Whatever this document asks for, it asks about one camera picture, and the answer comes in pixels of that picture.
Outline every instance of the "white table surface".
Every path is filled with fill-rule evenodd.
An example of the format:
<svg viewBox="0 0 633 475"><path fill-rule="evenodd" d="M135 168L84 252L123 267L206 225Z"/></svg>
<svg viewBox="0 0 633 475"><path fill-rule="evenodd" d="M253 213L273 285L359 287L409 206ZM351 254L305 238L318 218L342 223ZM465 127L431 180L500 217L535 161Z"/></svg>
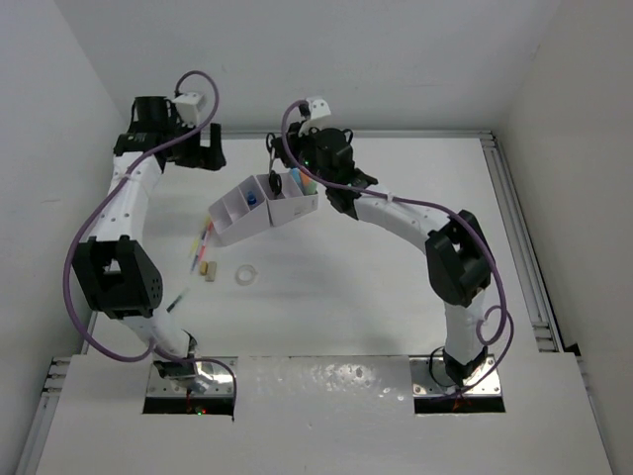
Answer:
<svg viewBox="0 0 633 475"><path fill-rule="evenodd" d="M191 287L174 315L203 352L239 356L235 422L143 415L150 363L90 350L72 359L40 475L610 473L574 357L537 351L479 141L363 139L355 157L398 194L479 218L516 319L499 370L504 414L414 415L407 358L369 355L428 353L442 343L442 304L423 256L325 201L286 227L211 249L217 282L189 275L206 207L265 169L262 150L262 141L225 142L229 166L218 174L170 167L143 244L167 302ZM242 263L260 272L250 287L233 281ZM496 303L494 287L488 294ZM104 317L94 335L127 354L142 350Z"/></svg>

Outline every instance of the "blue object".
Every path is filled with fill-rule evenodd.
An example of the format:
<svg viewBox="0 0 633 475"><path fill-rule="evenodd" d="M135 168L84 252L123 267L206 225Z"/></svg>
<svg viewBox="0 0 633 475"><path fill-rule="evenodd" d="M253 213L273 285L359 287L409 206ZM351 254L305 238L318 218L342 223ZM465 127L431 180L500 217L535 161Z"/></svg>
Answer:
<svg viewBox="0 0 633 475"><path fill-rule="evenodd" d="M257 198L255 198L255 194L252 191L246 193L246 203L250 208L253 208L257 204Z"/></svg>
<svg viewBox="0 0 633 475"><path fill-rule="evenodd" d="M290 169L290 175L293 177L293 179L297 183L297 186L299 187L301 192L305 195L306 194L306 190L304 190L304 184L301 182L301 175L299 174L299 169L298 168L291 168Z"/></svg>

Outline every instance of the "white wall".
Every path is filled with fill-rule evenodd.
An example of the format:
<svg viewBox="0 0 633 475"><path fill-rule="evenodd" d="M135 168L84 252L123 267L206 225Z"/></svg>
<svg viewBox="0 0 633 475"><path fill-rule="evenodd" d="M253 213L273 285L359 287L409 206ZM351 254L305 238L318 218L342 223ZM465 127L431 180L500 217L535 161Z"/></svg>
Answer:
<svg viewBox="0 0 633 475"><path fill-rule="evenodd" d="M560 0L56 0L119 110L192 67L229 128L325 95L353 128L489 128Z"/></svg>
<svg viewBox="0 0 633 475"><path fill-rule="evenodd" d="M565 0L501 137L554 309L633 471L633 2Z"/></svg>
<svg viewBox="0 0 633 475"><path fill-rule="evenodd" d="M62 262L107 191L126 124L52 0L2 2L0 64L0 473L9 474L50 359L78 347Z"/></svg>

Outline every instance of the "metal mounting plate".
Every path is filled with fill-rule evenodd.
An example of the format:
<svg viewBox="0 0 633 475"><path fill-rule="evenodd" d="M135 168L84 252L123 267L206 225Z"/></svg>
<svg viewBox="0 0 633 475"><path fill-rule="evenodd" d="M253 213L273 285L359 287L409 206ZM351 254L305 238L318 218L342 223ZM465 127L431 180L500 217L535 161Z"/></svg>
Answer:
<svg viewBox="0 0 633 475"><path fill-rule="evenodd" d="M447 388L439 386L428 371L428 356L411 356L409 365L411 369L411 382L413 384L414 399L431 399L449 394ZM465 383L467 386L477 383L495 364L495 358L488 356L484 364L477 369ZM452 381L446 374L444 359L441 354L433 356L433 375L442 384L450 385ZM484 381L465 393L468 398L500 398L502 397L501 385L497 371L493 371Z"/></svg>
<svg viewBox="0 0 633 475"><path fill-rule="evenodd" d="M236 357L219 357L216 359L228 365L232 369L233 373L235 373L235 376L237 375ZM227 397L232 398L233 380L230 374L228 374L221 366L217 364L213 364L213 368L213 382L211 383L209 389L204 394L192 393L190 395L191 401L196 401L196 399L225 399ZM182 388L179 388L171 381L162 379L158 374L156 368L151 365L151 369L149 370L149 378L147 380L145 397L182 399L186 397L186 391Z"/></svg>

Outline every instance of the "white pen holder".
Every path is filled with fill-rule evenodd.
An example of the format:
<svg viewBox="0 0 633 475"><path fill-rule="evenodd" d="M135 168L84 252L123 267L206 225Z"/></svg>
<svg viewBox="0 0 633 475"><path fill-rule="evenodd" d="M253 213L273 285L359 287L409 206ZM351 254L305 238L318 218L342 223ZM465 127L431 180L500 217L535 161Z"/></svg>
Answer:
<svg viewBox="0 0 633 475"><path fill-rule="evenodd" d="M267 230L282 226L318 207L318 193L304 195L290 173L279 173L281 194L275 198L268 174L251 175L209 207L211 221L220 242L230 245ZM252 192L257 202L246 202Z"/></svg>

